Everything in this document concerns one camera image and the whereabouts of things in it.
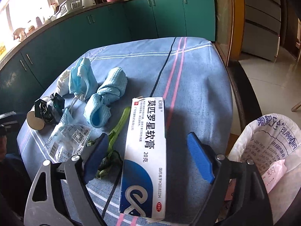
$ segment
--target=dish rack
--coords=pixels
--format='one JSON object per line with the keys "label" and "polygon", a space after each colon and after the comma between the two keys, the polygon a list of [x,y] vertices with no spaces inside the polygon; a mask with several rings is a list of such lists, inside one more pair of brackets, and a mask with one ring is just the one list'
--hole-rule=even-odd
{"label": "dish rack", "polygon": [[50,20],[54,21],[66,15],[67,13],[73,12],[73,10],[79,8],[83,8],[82,0],[66,0],[60,5],[58,12],[50,17]]}

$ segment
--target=kitchen counter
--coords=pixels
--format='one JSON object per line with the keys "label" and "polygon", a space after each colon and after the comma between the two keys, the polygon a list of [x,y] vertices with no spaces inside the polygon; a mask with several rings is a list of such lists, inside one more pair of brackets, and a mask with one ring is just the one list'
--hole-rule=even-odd
{"label": "kitchen counter", "polygon": [[4,65],[23,47],[25,46],[28,42],[30,42],[32,39],[34,39],[35,37],[37,37],[39,34],[43,33],[44,31],[46,31],[47,29],[49,29],[50,27],[66,20],[69,19],[70,17],[73,17],[77,14],[92,10],[92,9],[96,9],[102,6],[108,6],[114,3],[120,3],[120,2],[125,2],[125,1],[129,1],[129,0],[118,0],[118,1],[114,1],[114,2],[106,2],[106,3],[101,3],[101,4],[97,4],[94,6],[90,6],[87,8],[83,8],[83,9],[79,9],[76,10],[72,13],[66,14],[58,19],[56,19],[55,21],[52,21],[46,25],[43,25],[42,27],[36,29],[33,33],[31,33],[30,35],[28,35],[27,38],[25,38],[22,42],[20,42],[19,44],[17,44],[15,47],[13,47],[12,49],[10,49],[10,51],[8,51],[8,53],[0,60],[0,70],[4,67]]}

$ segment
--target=cabinet handle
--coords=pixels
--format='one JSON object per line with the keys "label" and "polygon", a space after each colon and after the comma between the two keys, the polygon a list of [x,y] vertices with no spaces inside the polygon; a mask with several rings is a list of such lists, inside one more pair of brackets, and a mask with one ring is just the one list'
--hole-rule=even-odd
{"label": "cabinet handle", "polygon": [[23,65],[24,70],[27,71],[26,68],[25,68],[25,66],[24,66],[24,64],[23,64],[23,62],[22,62],[22,60],[20,60],[20,62]]}
{"label": "cabinet handle", "polygon": [[30,62],[31,64],[33,64],[33,63],[31,62],[31,60],[30,60],[30,58],[29,58],[28,54],[26,54],[26,56],[27,56],[27,58],[29,59],[29,62]]}
{"label": "cabinet handle", "polygon": [[87,19],[88,19],[88,23],[89,23],[89,25],[91,25],[91,21],[90,21],[90,18],[89,18],[89,16],[87,16]]}
{"label": "cabinet handle", "polygon": [[91,16],[92,22],[95,23],[95,20],[94,20],[94,18],[93,18],[93,15],[90,14],[90,16]]}

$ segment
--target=tile floor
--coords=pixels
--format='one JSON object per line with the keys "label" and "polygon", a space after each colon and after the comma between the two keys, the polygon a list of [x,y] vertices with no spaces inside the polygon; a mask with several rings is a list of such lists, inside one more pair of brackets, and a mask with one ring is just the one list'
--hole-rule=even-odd
{"label": "tile floor", "polygon": [[[274,63],[244,53],[239,62],[252,84],[262,114],[282,114],[301,127],[301,107],[291,111],[301,101],[301,63],[284,48],[279,49]],[[241,133],[235,100],[231,133]]]}

